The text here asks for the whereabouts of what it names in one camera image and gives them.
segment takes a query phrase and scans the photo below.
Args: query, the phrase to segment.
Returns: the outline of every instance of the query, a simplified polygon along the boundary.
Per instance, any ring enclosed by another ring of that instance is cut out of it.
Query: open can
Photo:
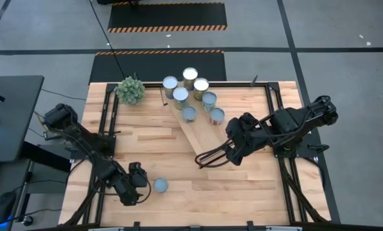
[[[203,100],[203,94],[209,89],[209,81],[204,78],[197,78],[194,82],[194,98]]]
[[[225,112],[221,108],[213,108],[210,111],[210,123],[213,125],[220,125],[225,118]]]
[[[189,97],[189,91],[184,87],[177,87],[174,92],[174,105],[178,110],[183,110],[188,105],[187,98]]]
[[[198,76],[198,72],[197,70],[195,70],[195,68],[188,67],[184,69],[183,82],[184,82],[184,87],[187,90],[194,90],[194,81],[196,80],[197,76]]]
[[[216,107],[217,95],[214,92],[206,92],[203,94],[203,108],[204,111],[210,112],[214,107]]]
[[[192,106],[186,106],[182,110],[183,120],[185,123],[191,123],[196,120],[197,110]]]
[[[167,76],[163,79],[164,92],[167,98],[174,99],[173,92],[177,85],[178,81],[174,76]]]

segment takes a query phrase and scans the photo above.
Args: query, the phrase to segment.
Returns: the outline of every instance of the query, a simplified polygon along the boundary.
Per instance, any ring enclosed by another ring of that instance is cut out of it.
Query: black floor mat
[[[162,81],[166,76],[182,80],[183,70],[193,67],[198,77],[208,81],[226,81],[224,54],[221,50],[116,51],[126,76],[136,72],[141,81]],[[90,82],[120,82],[123,76],[112,52],[97,53]]]
[[[112,7],[108,32],[159,32],[225,30],[224,3],[128,3]]]

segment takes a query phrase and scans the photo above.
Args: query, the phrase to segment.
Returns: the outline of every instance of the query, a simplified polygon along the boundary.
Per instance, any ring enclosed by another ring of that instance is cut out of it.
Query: can lid
[[[184,71],[183,71],[183,76],[187,80],[193,80],[193,79],[197,78],[197,75],[198,75],[197,70],[195,68],[192,68],[192,67],[188,67],[188,68],[184,69]]]
[[[177,87],[177,78],[174,76],[167,76],[163,79],[163,86],[167,89],[173,89]]]
[[[206,92],[203,94],[203,102],[207,104],[214,104],[217,101],[217,95],[214,92]]]
[[[157,178],[154,181],[154,190],[159,193],[165,192],[168,188],[167,180],[164,178]]]
[[[185,100],[189,97],[189,91],[184,87],[177,87],[173,92],[173,96],[177,100]]]
[[[225,113],[221,108],[213,108],[210,112],[211,119],[215,121],[222,121],[225,117]]]
[[[182,110],[184,119],[194,119],[197,114],[197,110],[192,106],[186,106]]]
[[[194,82],[194,88],[197,90],[207,90],[209,88],[209,82],[204,78],[197,78]]]

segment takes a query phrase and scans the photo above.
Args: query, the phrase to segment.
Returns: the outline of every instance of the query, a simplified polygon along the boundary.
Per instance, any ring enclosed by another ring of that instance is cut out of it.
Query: black robotic arm
[[[90,133],[78,123],[76,112],[68,105],[58,104],[46,113],[44,124],[51,132],[64,136],[89,158],[98,181],[108,188],[113,187],[123,205],[137,204],[142,195],[137,193],[136,187],[146,187],[148,184],[147,172],[139,162],[130,163],[127,173],[109,157],[109,142],[96,133]],[[101,186],[100,183],[95,184],[95,190]]]
[[[277,110],[260,121],[246,112],[240,118],[228,122],[228,140],[223,145],[197,155],[195,161],[200,167],[219,167],[228,162],[239,166],[243,157],[265,146],[293,153],[305,134],[314,128],[332,125],[337,119],[336,108],[329,96],[320,96],[300,109]],[[226,161],[213,164],[223,157],[226,157]]]

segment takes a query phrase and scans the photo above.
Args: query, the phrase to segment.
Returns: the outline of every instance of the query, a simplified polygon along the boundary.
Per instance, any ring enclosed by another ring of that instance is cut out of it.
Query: wooden board
[[[170,100],[164,95],[165,101],[170,106],[178,124],[181,126],[196,154],[222,145],[227,140],[225,128],[233,117],[238,118],[245,112],[250,112],[257,119],[268,115],[268,106],[263,87],[211,87],[209,91],[217,94],[216,107],[222,108],[225,112],[225,119],[218,126],[210,124],[210,114],[204,111],[202,102],[194,99],[192,91],[189,93],[190,96],[187,102],[197,110],[196,120],[193,123],[185,123],[182,111],[175,107],[174,100]]]
[[[280,88],[284,106],[301,107],[295,82],[280,82]],[[82,124],[91,132],[98,131],[105,89],[105,83],[90,85]],[[240,116],[241,107],[258,118],[268,115],[265,95],[257,93],[260,90],[257,88],[251,96],[251,90],[254,89],[247,88],[246,96],[240,97],[245,100],[243,103],[230,97],[228,118]],[[227,88],[227,91],[240,95],[242,89],[233,92]],[[227,94],[227,91],[216,89],[218,94]],[[123,206],[116,196],[106,196],[101,225],[131,227],[134,221],[149,227],[246,225],[249,220],[255,225],[289,223],[278,162],[272,151],[264,149],[253,153],[241,166],[227,164],[216,169],[198,169],[194,150],[170,108],[163,105],[160,89],[147,89],[146,101],[141,105],[119,105],[115,130],[121,131],[117,134],[117,161],[125,168],[130,162],[141,162],[151,183],[164,177],[169,189],[164,193],[152,191],[148,201],[134,207]],[[304,195],[329,219],[318,169],[303,160],[296,163]],[[80,205],[87,193],[89,176],[88,162],[70,176],[59,223],[67,221]],[[293,201],[299,218],[294,197]],[[93,220],[96,204],[92,208],[90,220]]]

